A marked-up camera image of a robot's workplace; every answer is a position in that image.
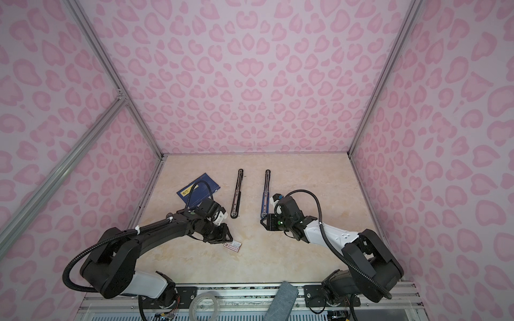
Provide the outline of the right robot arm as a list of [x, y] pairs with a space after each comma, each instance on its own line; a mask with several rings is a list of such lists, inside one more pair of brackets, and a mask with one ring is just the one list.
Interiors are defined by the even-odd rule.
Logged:
[[[316, 217], [303, 213], [293, 198], [296, 193], [312, 196]], [[317, 299], [326, 304], [337, 306], [345, 302], [349, 306], [358, 295], [373, 303], [391, 300], [391, 290], [404, 277], [399, 261], [375, 231], [347, 231], [326, 224], [321, 203], [310, 191], [273, 195], [263, 203], [260, 224], [267, 231], [282, 231], [299, 242], [326, 247], [347, 266], [321, 282]]]

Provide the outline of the red white staple box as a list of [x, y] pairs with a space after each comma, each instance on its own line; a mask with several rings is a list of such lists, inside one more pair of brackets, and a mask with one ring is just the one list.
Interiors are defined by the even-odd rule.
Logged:
[[234, 240], [234, 241], [225, 243], [224, 247], [230, 251], [234, 251], [234, 252], [238, 253], [242, 247], [242, 243]]

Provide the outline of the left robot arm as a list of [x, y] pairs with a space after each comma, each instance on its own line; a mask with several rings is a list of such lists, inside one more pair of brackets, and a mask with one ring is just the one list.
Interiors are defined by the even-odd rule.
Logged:
[[177, 295], [175, 282], [162, 272], [137, 270], [137, 260], [166, 242], [194, 234], [201, 235], [204, 243], [231, 242], [224, 221], [227, 216], [219, 203], [207, 198], [193, 209], [169, 213], [147, 226], [126, 231], [111, 228], [83, 255], [80, 276], [92, 286], [92, 292], [106, 299], [133, 295], [170, 305]]

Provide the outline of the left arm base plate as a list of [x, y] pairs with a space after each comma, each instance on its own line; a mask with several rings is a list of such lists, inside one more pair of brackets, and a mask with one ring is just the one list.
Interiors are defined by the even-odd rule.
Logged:
[[172, 290], [166, 290], [159, 298], [148, 298], [143, 296], [139, 302], [142, 309], [151, 310], [173, 310], [188, 309], [193, 299], [198, 294], [198, 287], [179, 286]]

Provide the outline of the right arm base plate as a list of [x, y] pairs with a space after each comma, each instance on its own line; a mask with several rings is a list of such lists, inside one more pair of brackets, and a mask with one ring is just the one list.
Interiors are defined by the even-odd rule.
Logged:
[[303, 286], [305, 305], [309, 308], [349, 308], [350, 294], [344, 294], [336, 298], [329, 294], [321, 285], [305, 285]]

